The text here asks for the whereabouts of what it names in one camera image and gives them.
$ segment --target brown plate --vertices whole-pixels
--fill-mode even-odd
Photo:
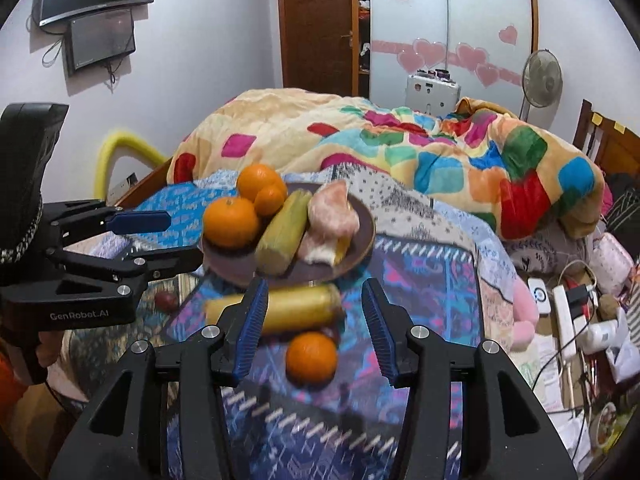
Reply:
[[[301,182],[289,182],[289,192],[296,189],[306,189],[315,193],[320,184],[304,184]],[[331,267],[327,264],[306,264],[297,257],[282,276],[267,276],[255,269],[255,246],[239,251],[226,251],[215,247],[202,238],[204,252],[204,266],[220,278],[237,286],[247,287],[254,276],[262,276],[270,286],[292,286],[305,283],[322,283],[334,280],[349,272],[357,266],[371,250],[376,236],[376,223],[371,211],[360,200],[349,195],[349,202],[360,218],[360,230],[351,240],[347,255],[338,266]]]

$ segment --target white suitcase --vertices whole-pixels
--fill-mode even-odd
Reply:
[[[417,112],[444,117],[456,109],[460,85],[446,71],[418,71],[406,80],[405,106]]]

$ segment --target sliding wardrobe door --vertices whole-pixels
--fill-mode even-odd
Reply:
[[[404,105],[407,75],[444,68],[447,0],[371,0],[370,100]]]
[[[522,69],[531,54],[531,0],[449,0],[449,71],[462,96],[516,115]]]

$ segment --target pink plush toy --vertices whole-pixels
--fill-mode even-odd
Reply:
[[[513,343],[514,350],[525,350],[533,341],[540,319],[536,300],[521,277],[513,284]]]

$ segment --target orange fruit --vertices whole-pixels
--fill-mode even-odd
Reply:
[[[265,186],[258,191],[258,194],[255,196],[255,212],[258,213],[259,216],[275,215],[282,207],[282,204],[284,204],[285,198],[280,186],[274,184]]]
[[[287,374],[303,384],[331,380],[338,366],[334,340],[321,332],[305,332],[293,338],[285,356]]]
[[[202,233],[214,245],[239,249],[255,240],[260,220],[254,204],[241,197],[219,198],[210,203],[202,216]]]
[[[236,188],[241,197],[255,201],[261,189],[267,186],[278,186],[286,198],[288,195],[287,185],[280,175],[265,164],[252,164],[247,166],[238,175]]]

